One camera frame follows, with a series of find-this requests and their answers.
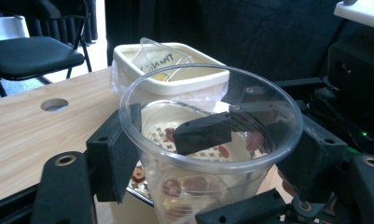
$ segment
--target black chair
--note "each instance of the black chair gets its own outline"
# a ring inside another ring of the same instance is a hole
[[[66,44],[49,36],[31,36],[0,40],[0,80],[21,81],[68,69],[85,61],[91,72],[90,59],[84,39],[81,37],[89,15],[85,0],[0,0],[0,11],[29,19],[45,21],[77,22],[74,43]],[[79,44],[84,55],[77,51]],[[0,81],[0,95],[7,96]]]

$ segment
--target chair backrest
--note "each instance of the chair backrest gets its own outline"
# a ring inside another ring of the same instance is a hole
[[[0,17],[0,40],[28,36],[29,32],[24,17]]]
[[[0,0],[0,11],[39,20],[88,17],[85,0]]]

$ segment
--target white object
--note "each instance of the white object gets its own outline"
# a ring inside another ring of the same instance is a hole
[[[350,6],[339,2],[335,8],[335,15],[374,27],[374,0],[358,0]]]
[[[191,55],[194,63],[222,64],[221,62],[180,43],[164,43],[163,45]],[[122,95],[123,91],[137,78],[145,75],[139,67],[132,63],[141,45],[121,45],[114,49],[111,90]],[[150,78],[145,85],[148,91],[158,95],[176,95],[186,91],[203,90],[229,80],[228,71],[208,71],[204,74],[177,74],[172,81],[160,81]]]
[[[29,37],[24,17],[0,17],[0,40],[20,37]]]

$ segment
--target wooden table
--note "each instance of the wooden table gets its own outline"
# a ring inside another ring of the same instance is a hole
[[[38,183],[51,157],[86,150],[88,138],[118,109],[110,72],[106,68],[0,99],[0,200]],[[43,110],[41,105],[52,99],[68,106]],[[271,170],[261,191],[279,183]],[[105,203],[97,207],[100,223],[113,222],[108,208]]]

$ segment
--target floor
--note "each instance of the floor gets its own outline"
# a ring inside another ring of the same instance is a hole
[[[88,46],[88,54],[90,56],[91,68],[93,71],[101,70],[107,67],[106,55],[106,38],[105,38],[105,16],[104,16],[104,0],[97,0],[97,24],[98,24],[98,39],[94,44]],[[75,67],[71,73],[71,77],[82,76],[88,73],[86,63]],[[67,70],[60,71],[53,74],[45,75],[51,82],[59,82],[65,80]],[[29,79],[26,81],[1,81],[8,95],[13,95],[18,92],[28,91],[43,84],[37,79]]]

